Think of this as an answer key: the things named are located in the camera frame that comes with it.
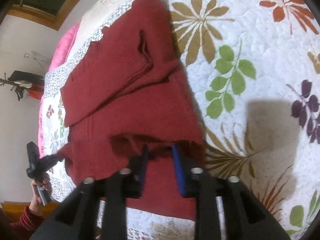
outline wooden window frame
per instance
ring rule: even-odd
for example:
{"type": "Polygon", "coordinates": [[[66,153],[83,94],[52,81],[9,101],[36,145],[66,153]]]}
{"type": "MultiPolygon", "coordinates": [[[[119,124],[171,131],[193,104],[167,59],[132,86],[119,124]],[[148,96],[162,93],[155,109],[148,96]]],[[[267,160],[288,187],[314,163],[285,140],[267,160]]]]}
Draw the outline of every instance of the wooden window frame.
{"type": "Polygon", "coordinates": [[[58,31],[64,20],[79,1],[80,0],[66,0],[60,8],[57,16],[25,5],[22,7],[19,5],[13,5],[7,14],[24,18],[58,31]]]}

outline knit fabric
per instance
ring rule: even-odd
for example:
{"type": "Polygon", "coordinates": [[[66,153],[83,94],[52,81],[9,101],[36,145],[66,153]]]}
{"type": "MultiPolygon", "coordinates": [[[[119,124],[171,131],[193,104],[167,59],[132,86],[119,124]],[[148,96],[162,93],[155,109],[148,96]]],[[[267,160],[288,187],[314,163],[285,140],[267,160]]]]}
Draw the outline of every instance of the knit fabric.
{"type": "Polygon", "coordinates": [[[28,240],[42,224],[43,220],[43,217],[32,214],[29,207],[25,207],[19,222],[11,223],[10,227],[20,240],[28,240]]]}
{"type": "Polygon", "coordinates": [[[58,154],[78,185],[109,177],[147,144],[155,158],[143,197],[128,206],[194,219],[194,200],[179,196],[168,146],[179,142],[201,166],[203,135],[174,51],[170,14],[161,0],[135,0],[103,34],[61,88],[70,142],[58,154]]]}

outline metal screw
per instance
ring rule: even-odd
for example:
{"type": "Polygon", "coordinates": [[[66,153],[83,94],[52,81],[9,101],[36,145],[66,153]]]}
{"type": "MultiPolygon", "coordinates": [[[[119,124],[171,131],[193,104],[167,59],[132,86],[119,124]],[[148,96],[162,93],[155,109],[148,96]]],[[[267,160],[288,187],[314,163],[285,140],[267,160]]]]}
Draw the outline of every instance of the metal screw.
{"type": "Polygon", "coordinates": [[[231,183],[237,183],[237,182],[240,181],[240,179],[237,176],[230,176],[228,178],[228,181],[231,182],[231,183]]]}
{"type": "Polygon", "coordinates": [[[193,174],[201,174],[203,172],[203,169],[201,169],[201,168],[192,168],[191,172],[193,174]]]}
{"type": "Polygon", "coordinates": [[[131,173],[131,170],[129,168],[123,168],[123,169],[119,170],[119,173],[121,175],[128,175],[131,173]]]}
{"type": "Polygon", "coordinates": [[[86,179],[84,180],[84,183],[85,183],[85,184],[92,184],[92,183],[94,183],[94,179],[91,178],[91,177],[88,177],[88,178],[86,178],[86,179]]]}

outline white wall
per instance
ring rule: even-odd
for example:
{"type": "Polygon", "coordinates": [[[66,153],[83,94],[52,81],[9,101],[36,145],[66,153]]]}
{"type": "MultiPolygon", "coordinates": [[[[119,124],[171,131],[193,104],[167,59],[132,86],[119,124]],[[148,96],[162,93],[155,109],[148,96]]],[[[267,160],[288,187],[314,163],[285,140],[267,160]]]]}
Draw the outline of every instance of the white wall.
{"type": "MultiPolygon", "coordinates": [[[[40,73],[31,59],[0,51],[0,76],[13,70],[40,73]]],[[[26,175],[28,156],[26,145],[37,141],[39,101],[28,97],[18,101],[12,86],[0,87],[0,201],[31,200],[30,179],[26,175]]]]}
{"type": "Polygon", "coordinates": [[[62,24],[59,35],[63,35],[71,26],[76,24],[84,13],[91,9],[97,1],[98,0],[80,0],[62,24]]]}
{"type": "MultiPolygon", "coordinates": [[[[24,54],[35,51],[52,59],[64,33],[98,0],[80,0],[59,31],[22,18],[7,15],[0,25],[0,77],[14,70],[44,75],[49,64],[42,67],[24,54]]],[[[37,143],[39,101],[25,95],[18,101],[11,86],[0,87],[0,202],[31,200],[30,180],[26,175],[28,156],[26,144],[37,143]]]]}

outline person's hand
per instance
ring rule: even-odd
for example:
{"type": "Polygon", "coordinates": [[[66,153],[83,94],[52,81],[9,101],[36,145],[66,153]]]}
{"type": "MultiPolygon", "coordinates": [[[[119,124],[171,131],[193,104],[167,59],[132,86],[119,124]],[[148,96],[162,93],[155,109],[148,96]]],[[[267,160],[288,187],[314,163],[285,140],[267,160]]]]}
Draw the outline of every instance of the person's hand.
{"type": "Polygon", "coordinates": [[[42,186],[45,190],[47,190],[50,194],[52,193],[52,187],[50,183],[50,178],[49,175],[46,173],[43,182],[38,182],[33,180],[31,182],[31,187],[33,191],[33,197],[31,200],[31,203],[29,205],[29,211],[36,215],[36,216],[42,216],[42,208],[43,204],[41,201],[41,197],[38,193],[37,186],[42,186]]]}

